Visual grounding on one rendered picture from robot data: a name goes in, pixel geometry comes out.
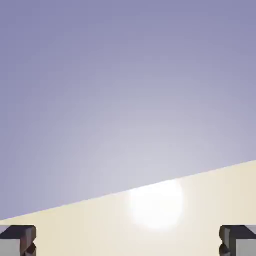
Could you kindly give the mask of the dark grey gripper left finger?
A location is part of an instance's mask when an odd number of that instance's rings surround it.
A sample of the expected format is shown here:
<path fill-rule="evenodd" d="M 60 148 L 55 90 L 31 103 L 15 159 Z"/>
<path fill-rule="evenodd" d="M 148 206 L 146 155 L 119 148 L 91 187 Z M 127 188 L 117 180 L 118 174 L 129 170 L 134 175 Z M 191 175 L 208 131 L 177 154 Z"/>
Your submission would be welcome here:
<path fill-rule="evenodd" d="M 0 256 L 37 256 L 34 225 L 0 225 Z"/>

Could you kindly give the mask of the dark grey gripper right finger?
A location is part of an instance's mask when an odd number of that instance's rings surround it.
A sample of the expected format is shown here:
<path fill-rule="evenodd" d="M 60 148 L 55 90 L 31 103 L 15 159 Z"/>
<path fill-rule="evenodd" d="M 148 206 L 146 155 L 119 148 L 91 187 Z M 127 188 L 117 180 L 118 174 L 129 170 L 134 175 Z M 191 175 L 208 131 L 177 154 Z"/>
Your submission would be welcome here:
<path fill-rule="evenodd" d="M 219 256 L 256 256 L 256 225 L 222 225 Z"/>

